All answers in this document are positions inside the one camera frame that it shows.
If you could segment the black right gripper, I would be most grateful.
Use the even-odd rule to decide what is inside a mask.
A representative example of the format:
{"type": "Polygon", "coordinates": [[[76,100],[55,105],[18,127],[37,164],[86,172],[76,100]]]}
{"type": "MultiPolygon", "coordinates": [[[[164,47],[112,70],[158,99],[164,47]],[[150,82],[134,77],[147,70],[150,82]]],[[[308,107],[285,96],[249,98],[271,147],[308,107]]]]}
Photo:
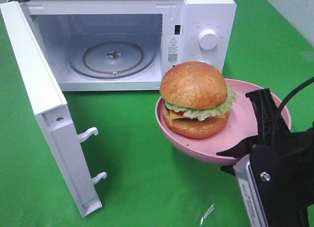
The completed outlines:
{"type": "Polygon", "coordinates": [[[218,152],[238,161],[249,155],[264,212],[299,212],[314,203],[314,132],[289,131],[269,88],[248,92],[258,135],[218,152]]]}

